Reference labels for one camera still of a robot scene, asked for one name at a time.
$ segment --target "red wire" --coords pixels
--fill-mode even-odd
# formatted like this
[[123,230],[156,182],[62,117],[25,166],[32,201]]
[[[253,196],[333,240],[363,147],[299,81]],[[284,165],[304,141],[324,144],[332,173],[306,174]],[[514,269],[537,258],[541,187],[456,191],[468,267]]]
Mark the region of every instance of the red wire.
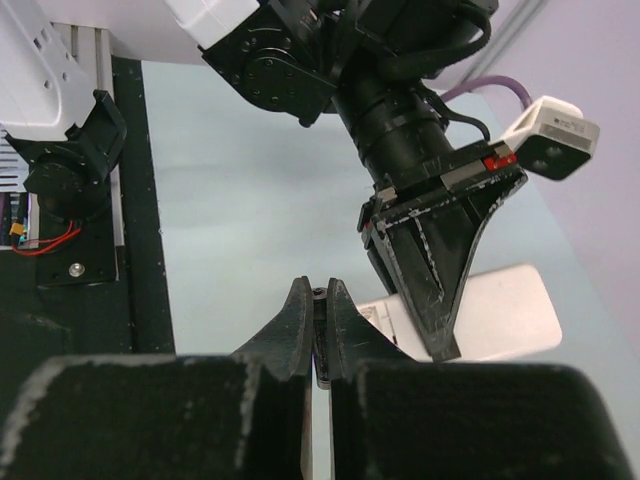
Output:
[[54,242],[51,245],[41,250],[29,251],[29,250],[20,250],[16,247],[13,247],[13,251],[16,252],[18,255],[22,255],[23,257],[37,257],[38,255],[43,255],[45,253],[48,253],[51,250],[55,249],[56,247],[59,247],[60,245],[62,245],[64,242],[71,240],[73,237],[78,235],[81,231],[82,231],[82,228],[77,228],[71,233],[65,234],[62,237],[58,237],[58,239],[54,239]]
[[67,235],[69,235],[71,233],[71,230],[73,230],[73,222],[69,222],[69,228],[67,229],[66,232],[64,232],[59,237],[50,238],[48,240],[40,240],[39,238],[34,238],[32,240],[27,240],[26,242],[22,242],[21,245],[27,245],[29,243],[35,243],[35,242],[38,242],[38,243],[53,243],[53,242],[56,242],[56,241],[58,241],[58,240],[60,240],[60,239],[62,239],[64,237],[66,237]]

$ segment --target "white panel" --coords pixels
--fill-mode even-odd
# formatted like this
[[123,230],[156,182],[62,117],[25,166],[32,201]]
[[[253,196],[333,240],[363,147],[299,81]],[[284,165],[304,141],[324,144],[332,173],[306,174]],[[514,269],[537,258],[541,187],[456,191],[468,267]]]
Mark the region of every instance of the white panel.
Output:
[[62,40],[62,43],[64,44],[66,49],[71,53],[71,55],[73,55],[74,58],[76,58],[77,55],[76,52],[73,51],[73,42],[71,41],[71,25],[62,25],[57,23],[53,26],[53,29],[60,35],[60,40]]
[[[407,355],[429,362],[398,295],[358,309]],[[557,347],[562,330],[535,267],[519,265],[469,278],[454,334],[465,362],[509,360]]]
[[49,20],[107,29],[115,55],[204,64],[196,42],[162,0],[39,0]]
[[98,55],[98,89],[113,93],[113,71],[111,69],[111,36],[107,30],[96,32],[96,52]]
[[76,29],[78,63],[91,80],[93,89],[98,88],[98,54],[96,53],[96,30],[87,27]]
[[86,75],[34,0],[0,0],[0,65],[0,123],[15,138],[66,140],[95,105]]
[[0,128],[0,193],[24,192],[29,166],[4,138]]
[[257,0],[164,0],[176,21],[207,49],[226,37],[260,4]]

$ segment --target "light blue table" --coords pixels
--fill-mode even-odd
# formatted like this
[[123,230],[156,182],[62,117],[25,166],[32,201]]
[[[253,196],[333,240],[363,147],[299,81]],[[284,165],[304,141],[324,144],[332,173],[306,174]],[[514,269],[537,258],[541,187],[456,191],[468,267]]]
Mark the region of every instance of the light blue table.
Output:
[[[355,225],[370,178],[340,120],[311,129],[244,102],[205,67],[144,65],[176,346],[229,353],[280,310],[294,277],[343,279],[356,302],[384,296]],[[453,106],[501,129],[482,97]],[[451,128],[456,146],[476,140]],[[640,361],[532,182],[498,211],[473,270],[529,262],[564,339],[525,360],[572,365],[598,387],[640,472]],[[315,478],[329,478],[327,394],[314,394]]]

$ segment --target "red led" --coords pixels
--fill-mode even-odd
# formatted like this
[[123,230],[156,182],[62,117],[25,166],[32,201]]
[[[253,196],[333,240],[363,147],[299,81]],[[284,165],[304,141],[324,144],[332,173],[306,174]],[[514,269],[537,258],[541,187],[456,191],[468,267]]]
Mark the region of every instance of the red led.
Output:
[[496,170],[500,170],[501,168],[508,167],[509,165],[516,163],[516,154],[512,153],[502,158],[485,158],[482,163],[487,167],[487,170],[495,172]]

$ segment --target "white wall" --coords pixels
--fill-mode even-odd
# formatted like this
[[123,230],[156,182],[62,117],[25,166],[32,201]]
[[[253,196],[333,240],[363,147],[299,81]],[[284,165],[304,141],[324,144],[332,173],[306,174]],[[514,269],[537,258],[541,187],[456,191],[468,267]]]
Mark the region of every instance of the white wall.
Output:
[[[566,99],[601,126],[590,164],[562,183],[535,182],[638,353],[639,47],[637,0],[552,0],[490,72],[518,78],[534,97]],[[503,125],[515,118],[509,92],[485,96]]]

